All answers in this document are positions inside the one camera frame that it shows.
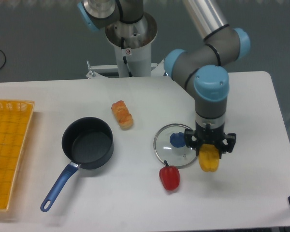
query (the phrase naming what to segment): yellow bell pepper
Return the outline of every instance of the yellow bell pepper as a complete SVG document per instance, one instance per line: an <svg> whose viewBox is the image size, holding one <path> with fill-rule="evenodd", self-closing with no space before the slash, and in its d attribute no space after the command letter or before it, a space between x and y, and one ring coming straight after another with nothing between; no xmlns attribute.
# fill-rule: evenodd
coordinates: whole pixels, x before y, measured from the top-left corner
<svg viewBox="0 0 290 232"><path fill-rule="evenodd" d="M204 172L215 172L219 166L219 150L214 145L203 144L198 159Z"/></svg>

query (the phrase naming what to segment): red bell pepper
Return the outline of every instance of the red bell pepper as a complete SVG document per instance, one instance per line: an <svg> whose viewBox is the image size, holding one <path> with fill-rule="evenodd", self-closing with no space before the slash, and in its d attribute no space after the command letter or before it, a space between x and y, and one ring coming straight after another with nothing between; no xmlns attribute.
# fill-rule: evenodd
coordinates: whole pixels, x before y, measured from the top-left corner
<svg viewBox="0 0 290 232"><path fill-rule="evenodd" d="M160 169L159 177L164 186L168 191L173 191L179 186L179 171L174 166L169 166L165 160L165 167Z"/></svg>

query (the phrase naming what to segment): gray floor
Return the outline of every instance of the gray floor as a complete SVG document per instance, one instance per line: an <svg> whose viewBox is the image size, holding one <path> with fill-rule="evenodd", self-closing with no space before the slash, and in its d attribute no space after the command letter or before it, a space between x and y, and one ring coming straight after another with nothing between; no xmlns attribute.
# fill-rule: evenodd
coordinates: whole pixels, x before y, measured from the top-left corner
<svg viewBox="0 0 290 232"><path fill-rule="evenodd" d="M77 0L0 0L0 49L6 65L0 82L84 79L91 65L115 64L104 32L90 32ZM180 0L144 0L157 21L152 62L170 51L203 45ZM290 0L220 0L229 24L251 38L247 57L227 65L229 72L266 71L273 79L290 139ZM0 53L0 64L3 62Z"/></svg>

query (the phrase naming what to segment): white table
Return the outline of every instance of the white table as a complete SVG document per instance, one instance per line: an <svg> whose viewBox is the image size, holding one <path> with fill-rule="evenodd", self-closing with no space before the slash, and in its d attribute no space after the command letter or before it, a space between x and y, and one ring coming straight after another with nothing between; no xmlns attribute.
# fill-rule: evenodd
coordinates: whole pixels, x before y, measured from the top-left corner
<svg viewBox="0 0 290 232"><path fill-rule="evenodd" d="M0 232L189 231L290 226L290 144L269 74L230 74L225 132L232 153L205 173L181 169L167 193L153 151L156 132L170 123L194 128L194 100L168 77L0 83L0 98L36 102L9 211ZM124 100L134 126L122 131L111 112ZM103 119L114 135L112 158L70 178L50 211L40 205L69 163L62 134L86 116Z"/></svg>

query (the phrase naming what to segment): blue lid knob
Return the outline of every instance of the blue lid knob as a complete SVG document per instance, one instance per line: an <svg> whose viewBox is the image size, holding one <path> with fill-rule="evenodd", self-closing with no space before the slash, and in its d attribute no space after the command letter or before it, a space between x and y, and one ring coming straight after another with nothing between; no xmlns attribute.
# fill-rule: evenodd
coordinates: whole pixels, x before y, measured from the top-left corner
<svg viewBox="0 0 290 232"><path fill-rule="evenodd" d="M184 147L186 145L185 143L185 138L184 138L184 133L179 132L179 133L173 133L170 136L170 143L172 146L176 148Z"/></svg>

